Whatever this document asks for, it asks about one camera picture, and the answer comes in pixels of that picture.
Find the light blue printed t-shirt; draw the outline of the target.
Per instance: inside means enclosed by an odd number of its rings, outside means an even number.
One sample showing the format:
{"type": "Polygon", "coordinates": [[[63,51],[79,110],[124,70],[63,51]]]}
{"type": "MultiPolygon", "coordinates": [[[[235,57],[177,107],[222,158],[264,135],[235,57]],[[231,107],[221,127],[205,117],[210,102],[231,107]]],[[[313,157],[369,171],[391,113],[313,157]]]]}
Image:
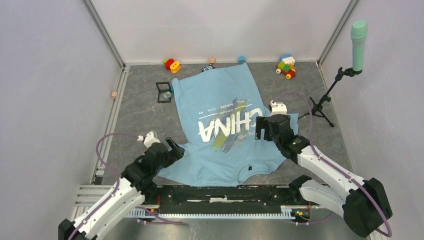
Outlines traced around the light blue printed t-shirt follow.
{"type": "Polygon", "coordinates": [[[285,161],[275,144],[255,138],[257,117],[268,117],[246,63],[171,82],[183,134],[183,157],[159,176],[194,187],[235,187],[270,174],[285,161]]]}

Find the round brooch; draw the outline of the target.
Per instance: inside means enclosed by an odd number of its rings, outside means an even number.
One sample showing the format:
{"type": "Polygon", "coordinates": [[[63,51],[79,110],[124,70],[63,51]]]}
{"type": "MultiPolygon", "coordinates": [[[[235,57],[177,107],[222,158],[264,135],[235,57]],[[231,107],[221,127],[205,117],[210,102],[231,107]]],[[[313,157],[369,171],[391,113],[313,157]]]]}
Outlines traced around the round brooch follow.
{"type": "Polygon", "coordinates": [[[166,100],[170,100],[172,98],[172,93],[169,92],[169,91],[168,92],[165,92],[163,94],[163,98],[166,99],[166,100]]]}

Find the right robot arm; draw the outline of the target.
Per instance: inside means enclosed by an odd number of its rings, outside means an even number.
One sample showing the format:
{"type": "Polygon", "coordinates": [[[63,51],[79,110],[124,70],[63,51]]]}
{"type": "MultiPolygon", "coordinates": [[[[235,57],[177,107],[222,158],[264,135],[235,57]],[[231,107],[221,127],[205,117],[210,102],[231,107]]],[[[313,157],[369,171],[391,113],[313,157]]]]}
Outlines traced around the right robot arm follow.
{"type": "Polygon", "coordinates": [[[325,184],[302,175],[290,183],[289,199],[295,204],[316,203],[343,218],[359,237],[366,238],[385,226],[392,236],[388,220],[393,211],[383,184],[376,178],[365,179],[326,157],[304,136],[294,133],[290,116],[275,114],[257,117],[255,139],[273,142],[288,160],[311,171],[325,184]]]}

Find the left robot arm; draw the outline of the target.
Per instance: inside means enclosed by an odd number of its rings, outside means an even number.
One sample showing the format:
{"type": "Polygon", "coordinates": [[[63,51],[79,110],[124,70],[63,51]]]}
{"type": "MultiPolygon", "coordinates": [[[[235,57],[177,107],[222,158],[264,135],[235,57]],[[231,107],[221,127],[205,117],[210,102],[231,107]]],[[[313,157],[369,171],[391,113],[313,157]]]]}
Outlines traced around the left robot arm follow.
{"type": "Polygon", "coordinates": [[[144,154],[116,176],[114,185],[92,207],[74,220],[64,219],[58,225],[58,239],[102,240],[131,210],[156,200],[153,178],[180,160],[185,149],[170,137],[162,143],[154,131],[132,138],[143,143],[144,154]]]}

